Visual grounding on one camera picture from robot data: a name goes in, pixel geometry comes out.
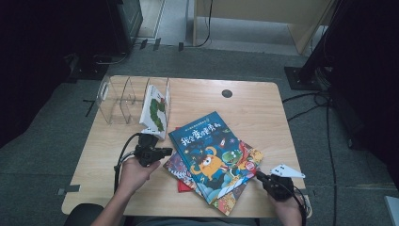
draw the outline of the wooden table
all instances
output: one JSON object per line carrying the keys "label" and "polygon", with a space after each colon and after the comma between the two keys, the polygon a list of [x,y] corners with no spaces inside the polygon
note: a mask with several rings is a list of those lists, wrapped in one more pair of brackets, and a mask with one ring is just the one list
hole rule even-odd
{"label": "wooden table", "polygon": [[[335,0],[214,0],[212,18],[288,24],[296,50],[303,54],[321,24],[328,24]],[[193,45],[197,17],[209,17],[211,0],[195,0]]]}
{"label": "wooden table", "polygon": [[[142,100],[147,79],[132,77],[137,102]],[[171,109],[168,132],[217,111],[238,137],[264,153],[263,172],[269,174],[280,163],[300,170],[276,84],[182,78],[169,78],[169,82]],[[232,91],[231,98],[222,96],[224,89]],[[71,181],[71,185],[80,185],[80,191],[67,193],[62,205],[65,214],[79,203],[102,206],[108,203],[114,188],[113,167],[120,151],[128,137],[143,128],[137,123],[138,117],[134,116],[131,124],[107,124],[100,111],[97,113]],[[133,140],[126,152],[132,151],[135,145]],[[157,146],[173,147],[169,138],[158,142]],[[305,188],[302,179],[294,179],[294,184]],[[225,217],[195,192],[178,193],[175,177],[162,167],[132,197],[124,215]],[[243,218],[274,216],[267,193],[256,179],[248,182],[230,214],[230,217]]]}

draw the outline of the cable cord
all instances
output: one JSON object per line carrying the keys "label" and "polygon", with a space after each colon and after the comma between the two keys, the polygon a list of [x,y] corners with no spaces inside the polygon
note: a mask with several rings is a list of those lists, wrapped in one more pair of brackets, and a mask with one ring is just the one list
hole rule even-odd
{"label": "cable cord", "polygon": [[131,137],[129,137],[125,143],[125,145],[123,146],[122,151],[120,152],[120,157],[118,158],[118,163],[117,165],[114,167],[114,171],[115,171],[115,180],[114,180],[114,193],[117,191],[118,185],[120,184],[120,167],[122,165],[122,163],[124,162],[124,160],[126,160],[126,158],[130,155],[133,154],[133,152],[130,152],[128,154],[126,154],[125,156],[123,156],[127,146],[129,145],[130,141],[132,141],[132,139],[134,137],[140,136],[141,133],[135,133],[133,134]]}
{"label": "cable cord", "polygon": [[328,142],[328,152],[329,152],[329,160],[331,162],[331,168],[332,168],[332,179],[333,179],[333,184],[334,184],[334,214],[333,214],[333,220],[332,220],[332,225],[337,224],[337,175],[335,172],[335,165],[334,165],[334,158],[332,156],[332,151],[331,151],[331,140],[329,137],[329,105],[330,105],[331,99],[328,99],[327,102],[327,113],[326,113],[326,118],[327,118],[327,142]]}
{"label": "cable cord", "polygon": [[201,47],[204,45],[209,38],[211,37],[211,18],[212,18],[212,5],[214,4],[214,0],[211,0],[211,6],[209,7],[209,19],[208,19],[208,37],[206,37],[206,40],[203,42],[203,44],[197,45],[195,47]]}
{"label": "cable cord", "polygon": [[[283,102],[288,102],[297,98],[301,98],[304,96],[310,96],[310,95],[314,95],[313,96],[313,100],[316,103],[316,106],[308,109],[307,111],[301,112],[296,114],[295,116],[293,116],[292,118],[288,119],[288,121],[295,119],[303,114],[306,114],[308,112],[310,112],[311,110],[314,110],[315,108],[319,107],[319,106],[326,106],[326,121],[327,121],[327,144],[328,144],[328,153],[329,153],[329,159],[330,159],[330,163],[331,163],[331,168],[332,168],[332,179],[333,179],[333,188],[334,188],[334,203],[333,203],[333,222],[332,225],[335,226],[337,224],[337,198],[338,198],[338,187],[337,187],[337,174],[336,174],[336,170],[335,170],[335,164],[334,164],[334,158],[332,156],[332,149],[331,149],[331,139],[330,139],[330,132],[329,132],[329,109],[330,109],[330,105],[331,105],[331,98],[330,97],[326,97],[324,96],[323,92],[316,92],[316,93],[306,93],[306,94],[300,94],[300,95],[296,95],[294,97],[290,97],[287,98],[285,100],[283,100]],[[325,103],[318,103],[317,102],[317,97],[323,97],[326,102]]]}
{"label": "cable cord", "polygon": [[301,198],[302,198],[302,200],[303,200],[303,204],[300,202],[300,200],[298,199],[298,197],[297,197],[293,192],[291,192],[290,189],[288,189],[285,185],[283,185],[283,184],[280,183],[279,181],[273,180],[272,178],[270,178],[270,180],[272,180],[273,182],[279,184],[279,186],[282,186],[282,187],[283,187],[285,190],[287,190],[287,192],[290,193],[290,195],[294,198],[294,200],[295,200],[296,203],[298,204],[299,212],[300,212],[300,215],[301,215],[301,217],[302,217],[302,226],[306,226],[306,218],[307,218],[307,209],[308,209],[308,206],[307,206],[307,204],[306,204],[305,197],[304,197],[304,195],[302,194],[302,192],[300,192],[300,190],[299,190],[296,186],[294,186],[294,187],[296,188],[296,190],[299,191],[299,194],[301,195]]}

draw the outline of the black cable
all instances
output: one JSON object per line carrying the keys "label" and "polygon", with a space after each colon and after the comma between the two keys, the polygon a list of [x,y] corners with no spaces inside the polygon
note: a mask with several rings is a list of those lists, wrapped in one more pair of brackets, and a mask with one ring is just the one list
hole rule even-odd
{"label": "black cable", "polygon": [[334,183],[334,215],[333,215],[333,221],[332,225],[336,225],[337,223],[337,175],[335,172],[335,166],[334,166],[334,159],[332,157],[332,151],[331,151],[331,140],[329,138],[329,104],[331,102],[331,99],[328,99],[327,103],[327,142],[328,142],[328,152],[329,152],[329,160],[331,162],[331,168],[332,168],[332,178],[333,178],[333,183]]}
{"label": "black cable", "polygon": [[130,141],[136,137],[136,136],[140,136],[141,133],[135,133],[133,134],[131,137],[129,137],[125,143],[125,145],[123,146],[122,151],[120,152],[120,157],[118,158],[118,163],[117,165],[114,167],[114,171],[115,171],[115,180],[114,180],[114,193],[117,191],[118,185],[120,184],[120,167],[123,163],[123,161],[126,159],[127,156],[123,157],[123,153],[125,152],[127,146],[129,145]]}
{"label": "black cable", "polygon": [[[316,103],[316,106],[313,106],[313,107],[311,107],[310,109],[308,109],[308,110],[306,110],[306,111],[297,113],[297,114],[294,115],[293,117],[287,119],[287,121],[291,121],[291,120],[293,120],[293,119],[296,119],[296,118],[298,118],[299,116],[304,115],[304,114],[306,114],[306,113],[308,113],[308,112],[310,112],[310,111],[316,109],[316,108],[319,107],[319,106],[327,106],[327,97],[325,97],[323,94],[324,94],[324,93],[323,93],[322,91],[319,91],[319,92],[311,92],[311,93],[305,93],[305,94],[296,95],[296,96],[294,96],[294,97],[290,97],[290,98],[285,99],[283,102],[288,102],[288,101],[291,101],[291,100],[293,100],[293,99],[297,99],[297,98],[300,98],[300,97],[313,95],[313,100],[314,100],[314,102]],[[319,97],[319,96],[325,98],[325,99],[326,99],[326,102],[323,103],[323,104],[318,103],[318,102],[317,102],[317,97]]]}
{"label": "black cable", "polygon": [[312,95],[315,95],[317,93],[319,93],[319,92],[310,92],[310,93],[305,93],[305,94],[299,94],[299,95],[296,95],[296,96],[293,96],[293,97],[289,97],[287,99],[282,100],[282,103],[284,104],[284,103],[292,101],[294,99],[297,99],[297,98],[300,98],[300,97],[304,97],[304,96],[312,96]]}
{"label": "black cable", "polygon": [[287,192],[288,193],[290,193],[290,195],[294,198],[294,200],[296,201],[296,203],[298,204],[298,206],[299,206],[299,212],[300,212],[300,215],[301,215],[301,217],[302,217],[302,226],[306,226],[306,218],[307,218],[307,215],[306,215],[306,202],[305,202],[305,199],[304,198],[302,198],[303,199],[303,202],[304,202],[304,204],[302,204],[301,202],[300,202],[300,200],[298,199],[298,197],[293,193],[293,192],[291,192],[291,190],[290,189],[288,189],[288,187],[286,187],[285,185],[283,185],[282,183],[280,183],[280,182],[278,182],[278,181],[276,181],[276,180],[273,180],[273,178],[271,178],[271,177],[269,177],[270,178],[270,180],[271,181],[273,181],[273,182],[275,182],[275,183],[277,183],[277,184],[279,184],[279,186],[282,186],[285,190],[287,190]]}
{"label": "black cable", "polygon": [[[330,135],[329,135],[329,107],[330,107],[330,103],[331,103],[331,98],[328,98],[326,96],[323,95],[324,93],[322,92],[316,92],[314,93],[313,96],[313,100],[316,103],[316,106],[312,107],[311,109],[308,109],[305,112],[301,112],[296,114],[295,116],[293,116],[292,118],[288,119],[288,121],[295,119],[311,110],[314,110],[315,108],[319,107],[319,106],[326,106],[326,110],[327,110],[327,114],[326,114],[326,118],[327,118],[327,143],[328,143],[328,153],[329,153],[329,159],[330,159],[330,163],[331,163],[331,168],[332,168],[332,178],[333,178],[333,187],[334,187],[334,203],[333,203],[333,208],[334,208],[334,212],[333,212],[333,225],[335,226],[337,223],[337,198],[338,198],[338,187],[337,187],[337,175],[336,175],[336,170],[335,170],[335,165],[334,165],[334,159],[332,156],[332,149],[331,149],[331,140],[330,140]],[[286,100],[284,100],[283,102],[287,102],[296,98],[300,98],[303,96],[309,96],[312,95],[312,93],[306,93],[306,94],[301,94],[301,95],[297,95],[291,98],[288,98]],[[321,96],[323,98],[325,98],[327,101],[323,104],[319,104],[316,101],[316,98],[318,96]]]}
{"label": "black cable", "polygon": [[206,40],[203,42],[201,45],[197,45],[195,47],[201,47],[204,45],[209,38],[211,37],[211,18],[212,18],[212,5],[214,4],[214,0],[211,0],[211,6],[209,7],[209,19],[208,19],[208,37],[206,37]]}
{"label": "black cable", "polygon": [[308,113],[308,112],[310,112],[310,111],[316,109],[317,107],[319,107],[319,105],[313,106],[312,108],[310,108],[310,109],[308,109],[308,110],[306,110],[306,111],[297,113],[297,114],[294,115],[293,117],[287,119],[287,121],[291,121],[291,120],[293,120],[293,119],[296,119],[296,118],[298,118],[299,116],[304,115],[304,114],[306,114],[306,113]]}

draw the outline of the clear acrylic book stand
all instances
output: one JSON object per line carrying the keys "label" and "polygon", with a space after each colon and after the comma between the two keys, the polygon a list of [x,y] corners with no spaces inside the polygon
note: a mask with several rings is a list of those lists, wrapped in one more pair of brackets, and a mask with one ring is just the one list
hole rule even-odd
{"label": "clear acrylic book stand", "polygon": [[96,103],[108,124],[138,124],[148,85],[156,86],[165,96],[169,114],[168,78],[106,75],[99,87]]}

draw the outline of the cartoon character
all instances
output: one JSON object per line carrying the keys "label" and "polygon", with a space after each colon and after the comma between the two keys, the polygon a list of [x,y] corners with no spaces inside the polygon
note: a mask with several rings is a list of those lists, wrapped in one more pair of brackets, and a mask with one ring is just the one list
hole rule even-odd
{"label": "cartoon character", "polygon": [[199,170],[196,170],[195,166],[191,166],[190,171],[195,175],[202,173],[212,181],[214,177],[218,178],[220,174],[222,174],[222,171],[227,170],[228,167],[216,156],[217,151],[214,147],[207,147],[206,150],[212,151],[212,154],[206,154],[204,158],[201,159]]}
{"label": "cartoon character", "polygon": [[260,163],[263,158],[263,154],[256,149],[253,149],[252,152],[250,152],[249,156],[251,156],[252,161],[254,161],[256,163]]}
{"label": "cartoon character", "polygon": [[247,144],[240,140],[238,149],[239,150],[224,153],[222,159],[228,163],[230,167],[237,167],[238,169],[243,170],[246,168],[247,158],[249,157]]}

